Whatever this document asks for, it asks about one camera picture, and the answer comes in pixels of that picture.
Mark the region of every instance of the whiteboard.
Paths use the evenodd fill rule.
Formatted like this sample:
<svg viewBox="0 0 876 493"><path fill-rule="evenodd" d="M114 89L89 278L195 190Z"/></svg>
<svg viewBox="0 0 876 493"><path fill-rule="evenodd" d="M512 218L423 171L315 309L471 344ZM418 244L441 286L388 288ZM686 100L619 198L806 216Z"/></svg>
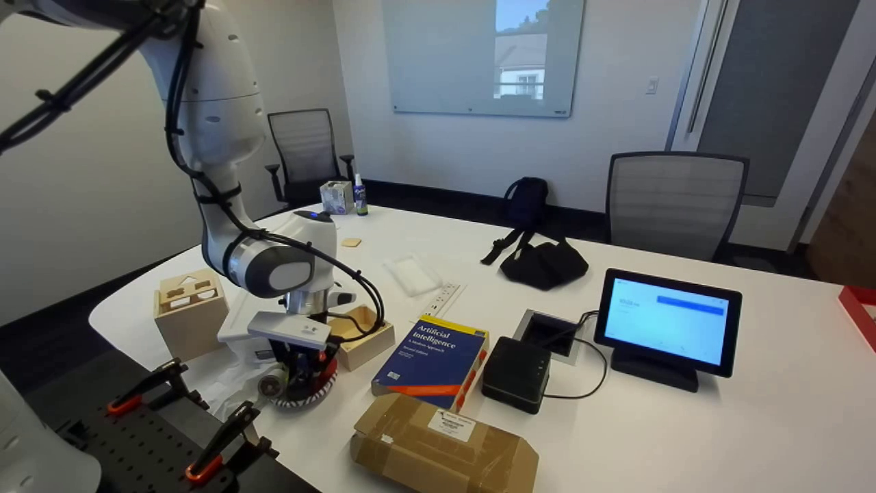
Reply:
<svg viewBox="0 0 876 493"><path fill-rule="evenodd" d="M398 112L568 118L584 0L383 0Z"/></svg>

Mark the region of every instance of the window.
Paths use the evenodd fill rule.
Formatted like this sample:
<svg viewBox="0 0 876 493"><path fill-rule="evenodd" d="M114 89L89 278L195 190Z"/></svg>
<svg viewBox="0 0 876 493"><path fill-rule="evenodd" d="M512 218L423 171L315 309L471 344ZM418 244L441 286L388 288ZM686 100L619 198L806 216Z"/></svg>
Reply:
<svg viewBox="0 0 876 493"><path fill-rule="evenodd" d="M521 75L517 77L517 94L526 94L529 96L535 96L536 88L535 84L539 81L539 76L537 75Z"/></svg>

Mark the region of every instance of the cable tie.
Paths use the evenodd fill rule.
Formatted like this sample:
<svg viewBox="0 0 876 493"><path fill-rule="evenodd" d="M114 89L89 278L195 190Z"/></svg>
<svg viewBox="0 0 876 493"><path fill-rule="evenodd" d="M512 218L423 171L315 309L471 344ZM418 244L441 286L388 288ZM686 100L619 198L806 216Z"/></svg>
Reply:
<svg viewBox="0 0 876 493"><path fill-rule="evenodd" d="M55 95L52 94L48 89L38 90L36 92L36 96L40 100L42 100L43 102L49 103L49 105L52 106L57 111L61 111L64 113L70 111L70 106L68 104L64 104L60 100L58 100L58 98L55 97Z"/></svg>

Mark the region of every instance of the dark floor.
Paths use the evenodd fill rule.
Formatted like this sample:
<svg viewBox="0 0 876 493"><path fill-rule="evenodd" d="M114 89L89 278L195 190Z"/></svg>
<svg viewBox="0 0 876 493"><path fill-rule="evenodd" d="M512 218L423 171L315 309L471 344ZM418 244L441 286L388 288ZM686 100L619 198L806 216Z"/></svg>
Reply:
<svg viewBox="0 0 876 493"><path fill-rule="evenodd" d="M501 215L500 199L495 197L395 183L366 184L369 200L375 205L508 226ZM551 207L543 231L552 236L604 241L604 216ZM802 253L729 245L721 263L815 279ZM88 325L88 315L105 297L150 268L138 269L0 327L0 369L19 391L26 393L53 375L66 373L110 349L110 344Z"/></svg>

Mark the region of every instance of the tablet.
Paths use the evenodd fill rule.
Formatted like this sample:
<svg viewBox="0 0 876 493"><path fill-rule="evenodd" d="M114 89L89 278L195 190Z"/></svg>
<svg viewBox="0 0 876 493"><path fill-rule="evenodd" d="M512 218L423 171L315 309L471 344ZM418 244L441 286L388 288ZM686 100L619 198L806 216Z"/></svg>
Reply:
<svg viewBox="0 0 876 493"><path fill-rule="evenodd" d="M733 374L742 294L610 268L594 340L713 375Z"/></svg>

